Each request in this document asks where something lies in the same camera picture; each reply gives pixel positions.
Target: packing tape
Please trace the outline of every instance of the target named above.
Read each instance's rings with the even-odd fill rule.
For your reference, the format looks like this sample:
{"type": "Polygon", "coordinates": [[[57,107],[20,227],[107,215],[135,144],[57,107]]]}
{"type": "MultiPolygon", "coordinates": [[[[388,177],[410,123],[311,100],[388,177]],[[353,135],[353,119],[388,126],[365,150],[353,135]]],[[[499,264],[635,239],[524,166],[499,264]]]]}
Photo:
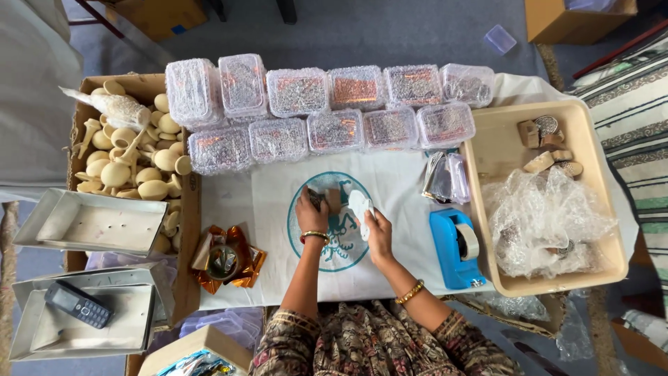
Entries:
{"type": "Polygon", "coordinates": [[[462,237],[464,237],[464,241],[466,242],[466,255],[461,257],[462,261],[468,261],[477,258],[478,254],[480,254],[480,244],[478,243],[478,237],[473,232],[471,226],[465,223],[460,223],[455,225],[455,227],[462,235],[462,237]]]}

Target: teal circular print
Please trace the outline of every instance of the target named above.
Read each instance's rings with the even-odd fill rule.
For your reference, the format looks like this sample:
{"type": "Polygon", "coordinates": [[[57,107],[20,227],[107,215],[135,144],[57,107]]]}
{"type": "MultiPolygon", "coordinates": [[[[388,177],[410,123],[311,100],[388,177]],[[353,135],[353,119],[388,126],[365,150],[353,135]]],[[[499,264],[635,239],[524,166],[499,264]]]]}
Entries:
{"type": "MultiPolygon", "coordinates": [[[[369,251],[369,244],[362,240],[359,225],[355,222],[355,214],[348,207],[348,195],[356,189],[370,199],[369,192],[354,177],[337,171],[320,173],[305,181],[304,184],[320,193],[325,192],[326,189],[338,189],[341,192],[341,213],[329,217],[327,235],[331,238],[331,242],[320,253],[320,271],[340,272],[356,265],[369,251]]],[[[299,187],[290,202],[287,216],[288,238],[293,251],[299,258],[301,258],[304,245],[299,241],[301,230],[297,223],[295,205],[304,184],[299,187]]]]}

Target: black feature phone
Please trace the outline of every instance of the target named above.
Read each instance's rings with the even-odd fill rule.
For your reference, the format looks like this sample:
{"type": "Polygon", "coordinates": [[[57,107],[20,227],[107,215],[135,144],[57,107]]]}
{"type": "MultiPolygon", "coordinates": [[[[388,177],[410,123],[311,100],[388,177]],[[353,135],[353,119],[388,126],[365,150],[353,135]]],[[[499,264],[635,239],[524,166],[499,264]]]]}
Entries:
{"type": "Polygon", "coordinates": [[[52,283],[44,300],[68,315],[98,329],[104,328],[114,314],[98,299],[65,281],[52,283]]]}

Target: tape dispenser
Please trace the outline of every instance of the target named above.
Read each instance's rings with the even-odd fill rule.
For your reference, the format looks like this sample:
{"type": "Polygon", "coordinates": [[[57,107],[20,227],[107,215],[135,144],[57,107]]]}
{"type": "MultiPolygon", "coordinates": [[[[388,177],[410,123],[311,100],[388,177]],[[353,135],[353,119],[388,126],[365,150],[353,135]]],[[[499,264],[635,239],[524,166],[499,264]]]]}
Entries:
{"type": "Polygon", "coordinates": [[[471,219],[457,209],[447,208],[431,212],[429,225],[446,288],[461,290],[485,284],[478,269],[480,246],[471,219]]]}

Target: gold bangle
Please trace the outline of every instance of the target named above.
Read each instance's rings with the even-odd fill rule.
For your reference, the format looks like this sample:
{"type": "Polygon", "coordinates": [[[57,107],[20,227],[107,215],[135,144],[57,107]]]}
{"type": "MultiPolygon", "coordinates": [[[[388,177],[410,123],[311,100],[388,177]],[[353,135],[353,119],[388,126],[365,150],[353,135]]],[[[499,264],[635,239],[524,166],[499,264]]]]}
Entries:
{"type": "Polygon", "coordinates": [[[322,233],[320,231],[306,231],[305,233],[302,233],[301,236],[299,237],[299,241],[302,244],[306,244],[306,237],[307,236],[317,236],[318,238],[323,238],[325,240],[325,246],[329,244],[331,239],[329,239],[329,236],[325,233],[322,233]]]}
{"type": "Polygon", "coordinates": [[[404,304],[408,300],[411,300],[422,288],[424,287],[424,281],[423,280],[418,280],[417,285],[413,287],[413,290],[410,290],[406,295],[402,296],[401,298],[396,298],[394,300],[395,303],[397,304],[404,304]]]}

